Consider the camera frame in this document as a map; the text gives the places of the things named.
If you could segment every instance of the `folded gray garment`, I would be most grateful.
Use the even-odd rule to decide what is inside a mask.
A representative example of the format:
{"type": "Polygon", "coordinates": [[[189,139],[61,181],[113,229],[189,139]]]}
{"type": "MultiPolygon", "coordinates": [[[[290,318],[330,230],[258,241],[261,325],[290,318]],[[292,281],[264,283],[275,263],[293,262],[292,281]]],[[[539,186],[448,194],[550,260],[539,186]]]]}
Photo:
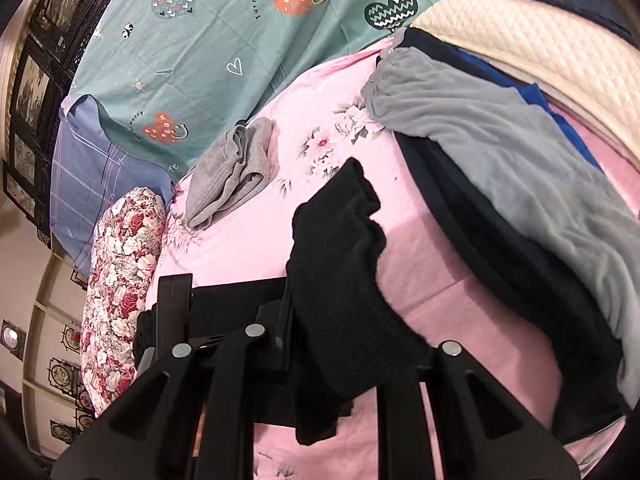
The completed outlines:
{"type": "Polygon", "coordinates": [[[269,182],[271,121],[260,117],[213,141],[193,169],[184,221],[206,229],[260,193],[269,182]]]}
{"type": "Polygon", "coordinates": [[[618,388],[640,397],[640,222],[554,120],[501,88],[396,48],[362,89],[382,125],[439,143],[496,211],[562,258],[622,342],[618,388]]]}

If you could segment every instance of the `white quilted fabric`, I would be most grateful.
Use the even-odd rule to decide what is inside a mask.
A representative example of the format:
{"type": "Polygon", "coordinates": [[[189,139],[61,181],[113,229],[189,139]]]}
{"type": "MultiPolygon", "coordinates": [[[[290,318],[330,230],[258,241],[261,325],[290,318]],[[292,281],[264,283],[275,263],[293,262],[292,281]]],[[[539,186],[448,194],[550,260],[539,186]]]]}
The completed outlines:
{"type": "Polygon", "coordinates": [[[640,51],[612,32],[533,0],[440,0],[412,27],[553,89],[562,104],[588,111],[640,166],[640,51]]]}

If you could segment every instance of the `round metal pin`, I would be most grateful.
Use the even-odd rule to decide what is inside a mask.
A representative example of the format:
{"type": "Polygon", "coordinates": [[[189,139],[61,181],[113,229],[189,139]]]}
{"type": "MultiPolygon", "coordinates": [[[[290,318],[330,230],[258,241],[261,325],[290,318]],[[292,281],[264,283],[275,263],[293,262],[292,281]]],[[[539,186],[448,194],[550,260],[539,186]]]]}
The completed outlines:
{"type": "Polygon", "coordinates": [[[171,349],[171,353],[178,359],[187,357],[187,355],[191,353],[191,345],[188,343],[178,343],[171,349]]]}
{"type": "Polygon", "coordinates": [[[445,341],[442,343],[442,351],[451,356],[462,354],[462,346],[457,341],[445,341]]]}
{"type": "Polygon", "coordinates": [[[253,323],[244,329],[244,333],[249,337],[260,337],[265,332],[265,328],[260,323],[253,323]]]}

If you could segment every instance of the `teal blanket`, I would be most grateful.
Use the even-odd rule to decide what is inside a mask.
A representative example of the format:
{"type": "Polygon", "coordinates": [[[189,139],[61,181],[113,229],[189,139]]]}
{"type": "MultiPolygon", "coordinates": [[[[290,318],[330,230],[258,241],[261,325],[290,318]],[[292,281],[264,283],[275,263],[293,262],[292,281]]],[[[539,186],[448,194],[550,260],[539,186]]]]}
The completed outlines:
{"type": "Polygon", "coordinates": [[[112,0],[71,92],[99,102],[111,142],[178,180],[305,70],[437,1],[112,0]]]}

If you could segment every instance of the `black heart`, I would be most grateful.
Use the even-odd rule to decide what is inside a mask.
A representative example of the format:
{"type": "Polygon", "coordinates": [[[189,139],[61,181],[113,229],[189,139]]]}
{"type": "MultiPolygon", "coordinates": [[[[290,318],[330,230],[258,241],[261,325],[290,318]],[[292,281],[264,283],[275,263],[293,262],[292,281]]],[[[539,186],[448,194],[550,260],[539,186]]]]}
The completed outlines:
{"type": "Polygon", "coordinates": [[[396,30],[418,12],[417,0],[387,0],[369,4],[364,9],[364,19],[377,30],[396,30]]]}

